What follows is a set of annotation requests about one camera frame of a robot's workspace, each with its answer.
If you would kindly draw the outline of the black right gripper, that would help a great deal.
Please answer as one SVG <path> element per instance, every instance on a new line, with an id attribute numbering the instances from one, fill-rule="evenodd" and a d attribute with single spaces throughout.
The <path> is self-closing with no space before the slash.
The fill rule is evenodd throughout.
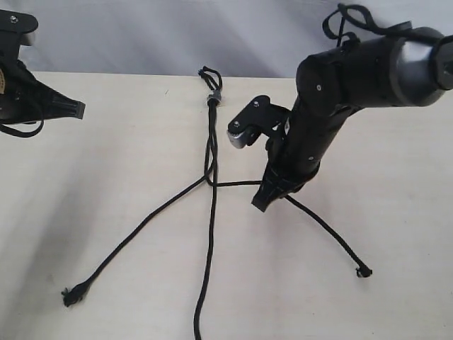
<path id="1" fill-rule="evenodd" d="M 261 212 L 284 194 L 297 193 L 312 180 L 335 136 L 350 116 L 350 106 L 340 106 L 317 116 L 296 102 L 288 117 L 285 138 L 275 142 L 258 191 L 251 203 Z"/>

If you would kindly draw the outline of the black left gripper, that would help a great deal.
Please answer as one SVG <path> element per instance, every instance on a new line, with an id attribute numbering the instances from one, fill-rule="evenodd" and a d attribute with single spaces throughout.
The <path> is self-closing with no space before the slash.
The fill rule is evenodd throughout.
<path id="1" fill-rule="evenodd" d="M 37 124 L 41 131 L 46 120 L 82 120 L 86 104 L 70 99 L 37 80 L 18 59 L 18 48 L 1 48 L 1 130 L 17 131 L 16 126 Z"/>

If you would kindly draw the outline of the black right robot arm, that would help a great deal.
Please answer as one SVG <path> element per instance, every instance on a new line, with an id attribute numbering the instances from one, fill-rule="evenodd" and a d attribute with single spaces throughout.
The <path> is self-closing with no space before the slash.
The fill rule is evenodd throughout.
<path id="1" fill-rule="evenodd" d="M 252 200 L 259 210 L 315 177 L 327 149 L 354 113 L 429 106 L 452 89 L 452 39 L 430 28 L 418 33 L 419 41 L 400 34 L 310 55 L 297 69 L 291 110 L 263 99 L 264 114 L 277 111 L 278 119 Z"/>

